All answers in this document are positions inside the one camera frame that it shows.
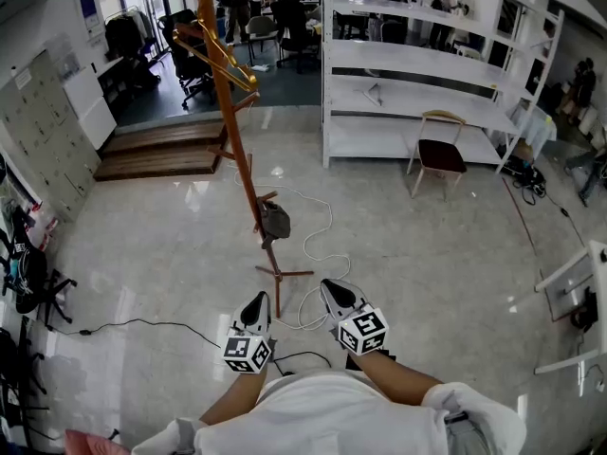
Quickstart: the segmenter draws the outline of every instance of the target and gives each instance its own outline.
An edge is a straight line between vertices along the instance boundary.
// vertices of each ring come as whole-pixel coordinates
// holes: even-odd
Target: marble floor
[[[505,182],[491,168],[470,167],[450,202],[443,201],[442,181],[432,177],[412,200],[414,176],[404,174],[401,161],[335,159],[324,169],[319,107],[254,108],[240,119],[257,183],[330,202],[333,226],[308,250],[317,257],[350,256],[346,280],[385,313],[388,348],[398,361],[469,383],[517,410],[528,430],[525,454],[572,454],[607,431],[607,392],[595,389],[598,370],[581,380],[585,373],[577,367],[533,374],[579,341],[567,319],[551,321],[544,294],[533,291],[541,275],[580,248],[570,222],[549,200],[528,206],[506,178],[536,255]],[[607,242],[606,190],[586,209],[562,172],[562,158],[574,152],[554,149],[538,166],[583,240]],[[133,318],[177,321],[220,341],[232,310],[272,288],[270,278],[253,269],[265,255],[233,177],[224,161],[210,176],[97,184],[57,260],[79,281],[66,301],[74,323],[53,323],[75,331]],[[292,226],[291,237],[276,244],[280,265],[316,272],[283,283],[283,320],[294,324],[304,293],[341,275],[346,264],[341,258],[314,263],[302,250],[304,238],[327,224],[325,206],[284,190],[278,200]],[[321,314],[318,297],[311,296],[303,321]],[[179,327],[136,323],[91,337],[39,328],[33,334],[47,357],[41,376],[51,407],[33,423],[51,436],[65,428],[109,436],[117,428],[120,442],[132,447],[175,416],[199,416],[235,376],[216,348]],[[312,350],[344,365],[344,351],[323,328],[301,332],[274,323],[272,334],[277,355]],[[604,359],[598,363],[607,370]],[[281,367],[297,372],[322,361],[302,355]],[[277,376],[271,366],[268,379]],[[34,437],[37,447],[48,448]]]

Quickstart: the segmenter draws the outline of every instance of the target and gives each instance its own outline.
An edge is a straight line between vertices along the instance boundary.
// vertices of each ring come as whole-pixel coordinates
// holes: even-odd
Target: white sleeve
[[[457,7],[457,0],[449,0],[449,8]]]
[[[422,406],[465,413],[487,441],[490,453],[517,455],[523,447],[526,427],[512,409],[497,403],[463,383],[439,384],[424,396]]]
[[[205,426],[198,420],[177,418],[159,434],[133,448],[131,455],[168,455],[193,450],[194,435]]]

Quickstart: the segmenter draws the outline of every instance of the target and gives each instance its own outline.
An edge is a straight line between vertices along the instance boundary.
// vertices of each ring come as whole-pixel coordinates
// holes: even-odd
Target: wooden step
[[[167,150],[185,145],[223,144],[226,137],[227,132],[223,120],[220,119],[165,126],[114,136],[101,151],[101,156],[109,157],[144,150]]]
[[[120,180],[214,173],[220,156],[207,151],[207,145],[170,147],[106,157],[95,173],[96,180]]]

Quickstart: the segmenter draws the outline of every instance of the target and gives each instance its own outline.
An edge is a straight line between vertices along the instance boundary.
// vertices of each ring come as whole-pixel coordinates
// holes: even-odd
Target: white shelf
[[[349,157],[409,158],[421,120],[371,117],[331,117],[329,155]],[[453,143],[457,126],[431,121],[423,138]],[[465,162],[497,165],[501,158],[480,128],[465,126],[457,140]]]
[[[375,83],[380,85],[382,106],[377,106],[362,94]],[[514,136],[520,133],[492,100],[470,93],[418,82],[335,74],[331,76],[330,85],[333,111],[421,118],[425,111],[441,109],[451,111],[472,126],[481,126]]]
[[[448,52],[356,40],[333,40],[331,46],[333,67],[372,68],[435,76],[513,93],[526,100],[533,99],[524,87],[512,82],[500,67]]]
[[[333,9],[343,15],[367,16],[369,13],[384,13],[460,28],[474,34],[482,35],[487,39],[499,42],[505,46],[513,47],[544,63],[546,61],[546,58],[535,49],[513,41],[509,36],[505,36],[503,33],[497,33],[490,28],[483,27],[480,22],[461,18],[453,13],[432,9],[430,7],[419,7],[416,4],[393,2],[391,0],[333,0]]]

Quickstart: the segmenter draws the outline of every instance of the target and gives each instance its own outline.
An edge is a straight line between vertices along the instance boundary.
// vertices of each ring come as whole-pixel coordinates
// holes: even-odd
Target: wooden coat rack
[[[240,131],[238,129],[238,122],[236,120],[236,112],[246,106],[252,105],[259,99],[259,93],[257,91],[257,78],[253,72],[246,65],[239,65],[234,58],[231,48],[225,48],[219,42],[219,35],[217,32],[217,23],[215,20],[215,12],[212,4],[212,0],[198,0],[198,12],[196,14],[196,22],[191,25],[177,24],[173,32],[173,39],[180,46],[188,49],[192,54],[212,68],[212,77],[215,82],[215,90],[217,92],[217,99],[219,101],[219,108],[228,131],[228,137],[231,142],[232,152],[225,152],[219,149],[209,149],[216,155],[221,155],[225,158],[229,158],[236,162],[238,172],[243,181],[243,187],[247,194],[248,205],[253,214],[255,220],[255,231],[257,231],[262,241],[266,238],[266,232],[261,221],[261,211],[257,204],[257,194],[251,178],[252,174],[252,155],[245,155],[243,149],[243,143],[240,139]],[[191,36],[197,39],[204,39],[207,45],[208,56],[205,56],[186,42],[181,40],[180,36]],[[230,64],[236,69],[242,77],[232,75],[227,69],[226,64]],[[250,94],[242,101],[233,104],[231,101],[230,93],[230,82],[249,92]],[[269,200],[275,197],[276,191],[271,192],[267,195],[259,197],[262,201]],[[276,301],[276,317],[279,318],[281,315],[281,281],[283,277],[299,277],[303,275],[313,275],[313,271],[281,271],[272,249],[272,244],[266,249],[267,258],[269,259],[272,269],[265,268],[262,266],[255,266],[259,271],[268,273],[274,277],[274,291]]]

